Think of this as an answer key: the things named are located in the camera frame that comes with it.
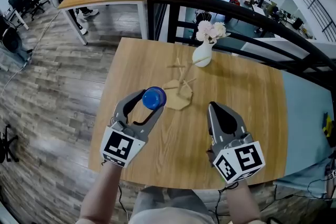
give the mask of white shoe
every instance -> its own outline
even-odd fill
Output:
[[[97,15],[98,13],[99,13],[99,10],[93,9],[90,12],[83,13],[83,18],[86,19],[86,18],[89,18],[90,16]]]
[[[82,33],[82,35],[85,35],[88,31],[85,28],[82,28],[80,32]]]

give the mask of wooden floor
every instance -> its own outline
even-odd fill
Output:
[[[43,29],[58,11],[46,4],[20,29],[27,49],[35,48]],[[46,31],[31,63],[8,84],[0,100],[0,130],[12,126],[17,134],[15,154],[19,163],[0,165],[0,185],[6,207],[21,223],[75,223],[81,202],[96,173],[87,169],[89,144],[109,67],[122,36],[140,38],[136,6],[103,6],[100,14],[79,22],[89,30],[89,45],[75,37],[62,13]],[[0,91],[18,68],[0,56],[9,71],[0,70]],[[143,186],[121,182],[122,201],[131,211]],[[274,186],[252,188],[261,209],[274,200]],[[291,191],[278,188],[277,199]],[[207,207],[214,209],[217,190],[199,190]],[[309,223],[324,201],[292,197],[274,202],[262,212],[283,223]],[[227,214],[225,194],[218,213]],[[228,223],[229,217],[221,217]],[[116,204],[112,223],[127,223]]]

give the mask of table leg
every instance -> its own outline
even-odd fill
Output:
[[[23,24],[23,26],[24,26],[27,30],[29,30],[28,25],[27,25],[27,24],[25,23],[25,21],[22,19],[22,17],[20,16],[19,12],[14,11],[14,13],[15,13],[16,17],[19,19],[19,21]]]
[[[80,32],[78,26],[76,25],[75,21],[73,20],[72,16],[70,15],[68,10],[63,9],[63,14],[66,17],[69,25],[72,27],[72,29],[75,31],[75,33],[77,34],[79,40],[82,42],[83,45],[87,45],[88,42],[86,41],[85,37],[82,35],[82,33]]]
[[[146,20],[144,1],[138,2],[138,13],[139,13],[139,23],[140,23],[140,29],[141,29],[141,37],[142,37],[142,39],[148,39],[148,28],[147,28],[147,20]]]

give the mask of white vase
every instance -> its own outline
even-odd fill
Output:
[[[212,47],[214,45],[215,43],[210,44],[208,41],[203,41],[203,44],[195,49],[193,53],[193,62],[208,57],[205,60],[196,63],[198,67],[205,67],[210,63],[212,58]]]

